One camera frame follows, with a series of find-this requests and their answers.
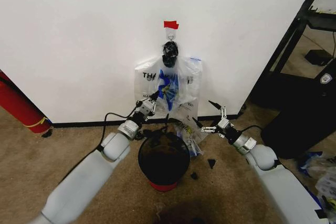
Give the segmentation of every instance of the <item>black debris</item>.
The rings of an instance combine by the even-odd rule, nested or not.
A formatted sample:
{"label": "black debris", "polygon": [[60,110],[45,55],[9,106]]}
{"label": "black debris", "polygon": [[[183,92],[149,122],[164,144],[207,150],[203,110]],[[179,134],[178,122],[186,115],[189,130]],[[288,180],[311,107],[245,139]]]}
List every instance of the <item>black debris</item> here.
{"label": "black debris", "polygon": [[49,129],[46,133],[44,133],[41,137],[47,138],[50,137],[53,133],[52,129]]}
{"label": "black debris", "polygon": [[205,224],[205,222],[203,219],[195,217],[191,220],[190,224]]}
{"label": "black debris", "polygon": [[194,180],[198,179],[197,173],[193,172],[192,175],[190,175]]}
{"label": "black debris", "polygon": [[214,159],[208,159],[208,163],[209,163],[210,168],[212,169],[214,165],[216,164],[216,161]]}

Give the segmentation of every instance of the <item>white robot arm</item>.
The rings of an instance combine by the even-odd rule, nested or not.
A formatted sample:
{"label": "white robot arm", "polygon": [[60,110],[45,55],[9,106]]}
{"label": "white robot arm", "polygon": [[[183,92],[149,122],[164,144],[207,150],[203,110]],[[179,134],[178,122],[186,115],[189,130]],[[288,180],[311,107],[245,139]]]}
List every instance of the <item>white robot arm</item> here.
{"label": "white robot arm", "polygon": [[30,224],[67,224],[76,220],[130,151],[142,123],[155,113],[159,92],[138,101],[134,114],[110,133],[52,191],[39,216]]}
{"label": "white robot arm", "polygon": [[226,118],[225,107],[209,101],[221,110],[222,118],[214,127],[201,127],[202,132],[218,133],[227,138],[239,153],[244,155],[248,164],[256,172],[265,191],[273,201],[284,223],[288,224],[328,224],[321,207],[310,196],[303,185],[278,160],[274,151],[267,146],[256,144],[252,137],[246,137],[242,131],[233,128]]}

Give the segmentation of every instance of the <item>black cable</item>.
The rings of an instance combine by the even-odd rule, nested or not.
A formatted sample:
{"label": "black cable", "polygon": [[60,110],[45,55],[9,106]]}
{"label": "black cable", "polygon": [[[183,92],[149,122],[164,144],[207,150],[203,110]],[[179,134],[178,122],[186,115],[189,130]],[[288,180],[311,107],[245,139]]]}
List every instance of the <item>black cable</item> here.
{"label": "black cable", "polygon": [[108,115],[116,115],[116,116],[118,116],[118,117],[120,117],[120,118],[128,118],[128,117],[134,112],[134,110],[136,109],[136,107],[137,107],[137,106],[135,106],[134,109],[131,111],[131,113],[129,113],[127,116],[118,115],[118,114],[113,113],[113,112],[109,112],[109,113],[107,113],[107,114],[105,115],[105,118],[104,118],[104,124],[103,124],[103,133],[102,133],[102,135],[101,135],[100,144],[103,142],[104,137],[105,137],[105,130],[106,130],[106,120],[107,120],[107,116],[108,116]]}
{"label": "black cable", "polygon": [[248,130],[248,129],[250,129],[250,128],[253,128],[253,127],[255,127],[255,128],[259,128],[259,129],[263,130],[263,128],[260,127],[260,126],[258,126],[258,125],[251,125],[251,126],[245,128],[245,129],[241,130],[241,132],[244,132],[244,131],[246,131],[246,130]]}
{"label": "black cable", "polygon": [[336,40],[335,40],[335,32],[332,32],[332,38],[334,40],[334,50],[332,52],[332,56],[335,58],[335,49],[336,49]]}

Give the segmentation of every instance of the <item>beige carpet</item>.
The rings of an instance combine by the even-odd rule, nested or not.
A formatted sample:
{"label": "beige carpet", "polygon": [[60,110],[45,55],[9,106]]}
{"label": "beige carpet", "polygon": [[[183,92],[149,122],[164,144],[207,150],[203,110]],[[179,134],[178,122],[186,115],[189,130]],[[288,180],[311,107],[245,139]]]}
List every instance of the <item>beige carpet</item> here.
{"label": "beige carpet", "polygon": [[[265,126],[276,114],[249,104],[234,123],[238,129],[255,123]],[[108,127],[107,133],[116,128]],[[42,138],[0,109],[0,223],[26,223],[34,218],[67,171],[97,145],[101,130],[54,129],[52,136]],[[258,129],[248,133],[260,141]],[[323,150],[335,150],[332,137],[319,144]],[[206,138],[201,143],[204,155],[193,158],[178,187],[166,193],[155,191],[141,173],[137,161],[141,143],[131,143],[131,153],[76,223],[190,223],[194,217],[207,224],[281,223],[257,177],[226,140],[216,135]],[[217,160],[212,170],[208,158]],[[285,164],[297,174],[293,161]],[[190,177],[192,172],[198,180]]]}

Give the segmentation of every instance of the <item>red fire extinguisher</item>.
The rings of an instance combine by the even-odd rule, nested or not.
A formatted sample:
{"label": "red fire extinguisher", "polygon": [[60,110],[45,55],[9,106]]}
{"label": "red fire extinguisher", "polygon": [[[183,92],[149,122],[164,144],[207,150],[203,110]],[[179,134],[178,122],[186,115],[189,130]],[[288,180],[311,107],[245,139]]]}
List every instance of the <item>red fire extinguisher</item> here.
{"label": "red fire extinguisher", "polygon": [[51,127],[49,120],[30,102],[0,70],[0,106],[34,133]]}

